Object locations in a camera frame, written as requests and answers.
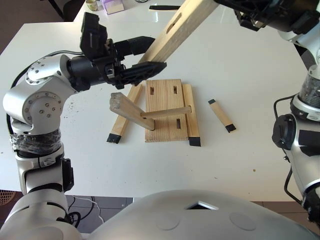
wooden beam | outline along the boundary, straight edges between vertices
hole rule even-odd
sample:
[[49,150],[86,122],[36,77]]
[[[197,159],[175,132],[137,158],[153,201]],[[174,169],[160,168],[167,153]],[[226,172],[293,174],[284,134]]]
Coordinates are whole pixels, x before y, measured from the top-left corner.
[[[129,94],[127,97],[134,104],[136,104],[138,102],[142,88],[143,88],[142,84],[139,84],[138,86],[132,86],[130,88],[130,91],[129,91]],[[112,127],[112,130],[109,134],[107,142],[118,144],[121,137],[124,135],[124,133],[126,131],[128,123],[129,123],[129,121],[125,117],[118,115],[118,117],[116,118],[116,121]]]
[[190,106],[172,108],[172,109],[160,110],[160,111],[143,112],[141,113],[141,117],[145,119],[153,119],[153,118],[167,117],[167,116],[187,114],[187,113],[191,113]]
[[213,0],[184,1],[139,63],[164,63],[218,6]]
[[236,130],[235,125],[232,123],[232,121],[230,120],[228,115],[223,111],[220,105],[216,102],[216,100],[211,99],[208,102],[210,104],[211,109],[214,111],[215,115],[218,117],[220,122],[224,125],[228,133],[231,133],[232,131]]
[[153,119],[144,119],[141,117],[141,113],[144,111],[121,92],[111,93],[110,110],[145,129],[151,131],[155,129],[155,121]]
[[200,133],[196,115],[196,106],[192,93],[191,84],[182,84],[184,105],[191,106],[192,112],[186,115],[186,126],[188,128],[189,144],[201,147]]

wooden board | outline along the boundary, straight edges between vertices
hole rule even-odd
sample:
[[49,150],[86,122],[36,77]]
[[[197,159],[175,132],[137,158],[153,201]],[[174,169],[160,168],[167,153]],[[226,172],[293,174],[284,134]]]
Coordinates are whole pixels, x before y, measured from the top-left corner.
[[[145,87],[146,112],[185,106],[180,79],[147,80]],[[157,117],[154,131],[145,130],[145,142],[169,142],[188,140],[185,114]]]

black end cap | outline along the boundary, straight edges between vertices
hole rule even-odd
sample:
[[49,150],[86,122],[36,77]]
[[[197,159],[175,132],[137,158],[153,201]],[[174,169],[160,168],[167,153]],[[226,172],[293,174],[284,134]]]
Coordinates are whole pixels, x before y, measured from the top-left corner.
[[201,147],[200,137],[199,136],[190,136],[189,137],[190,146]]
[[216,100],[214,100],[214,99],[211,99],[208,101],[209,104],[214,104],[215,102],[216,102]]
[[120,135],[110,133],[108,139],[106,140],[108,143],[118,144],[121,139]]
[[225,126],[225,129],[228,131],[228,133],[230,133],[230,132],[236,130],[236,127],[235,127],[235,125],[230,124],[230,125]]

floor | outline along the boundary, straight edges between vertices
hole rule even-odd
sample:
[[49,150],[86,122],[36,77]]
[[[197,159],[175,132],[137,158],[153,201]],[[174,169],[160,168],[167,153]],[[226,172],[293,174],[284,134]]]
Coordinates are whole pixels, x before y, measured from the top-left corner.
[[[15,203],[22,197],[21,192],[17,192],[14,199],[6,205],[0,206],[0,228],[4,224],[9,212]],[[91,199],[90,196],[76,196],[85,199]],[[73,196],[66,196],[68,206],[73,203]],[[104,221],[112,218],[114,215],[119,213],[122,209],[127,207],[129,204],[133,202],[131,197],[101,197],[95,196],[95,202],[99,205],[101,209],[101,217]],[[320,235],[320,229],[318,227],[308,221],[308,214],[306,211],[296,202],[293,201],[256,201],[255,204],[263,206],[271,211],[279,213],[293,221],[307,227],[311,231]],[[88,200],[75,199],[75,202],[69,209],[69,213],[71,212],[79,212],[81,217],[85,216],[89,213],[92,207],[92,203]],[[99,210],[96,205],[94,205],[92,212],[80,221],[78,230],[81,233],[91,233],[97,227],[102,224],[102,221],[98,217]]]

wooden peg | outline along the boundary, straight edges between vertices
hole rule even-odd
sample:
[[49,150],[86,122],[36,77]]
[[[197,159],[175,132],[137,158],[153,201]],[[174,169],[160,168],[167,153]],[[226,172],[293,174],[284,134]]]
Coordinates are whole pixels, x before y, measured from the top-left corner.
[[191,113],[190,106],[172,108],[172,109],[160,110],[160,111],[143,112],[143,113],[141,113],[141,117],[143,117],[145,119],[153,119],[153,118],[167,117],[167,116],[187,114],[187,113]]
[[110,110],[145,129],[155,130],[155,121],[141,117],[141,113],[144,111],[121,92],[111,93]]
[[214,111],[215,115],[218,117],[220,122],[224,125],[228,133],[231,133],[232,131],[236,130],[235,125],[232,123],[232,121],[227,116],[227,114],[223,111],[220,105],[216,102],[216,100],[211,99],[208,102],[210,104],[211,109]]

